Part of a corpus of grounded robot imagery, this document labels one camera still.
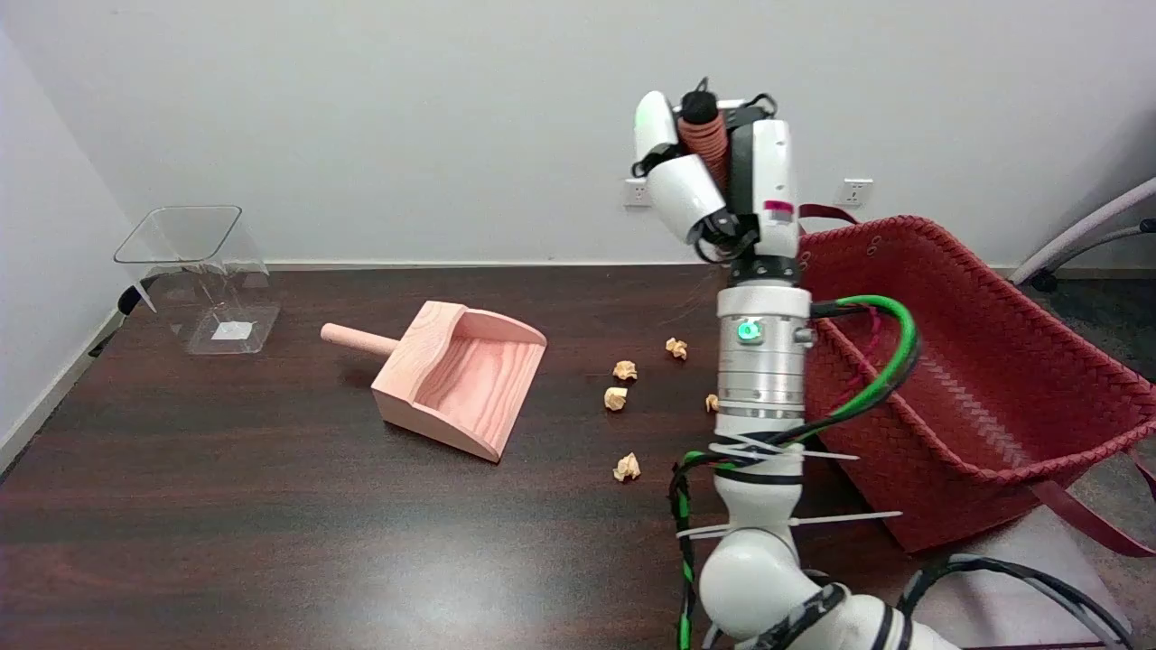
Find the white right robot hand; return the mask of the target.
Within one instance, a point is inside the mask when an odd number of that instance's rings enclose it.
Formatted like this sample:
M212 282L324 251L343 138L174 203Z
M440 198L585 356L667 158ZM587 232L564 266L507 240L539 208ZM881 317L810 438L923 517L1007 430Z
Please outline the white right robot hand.
M776 99L719 99L702 79L680 103L647 93L633 112L633 180L668 230L729 285L799 285L802 235L788 123Z

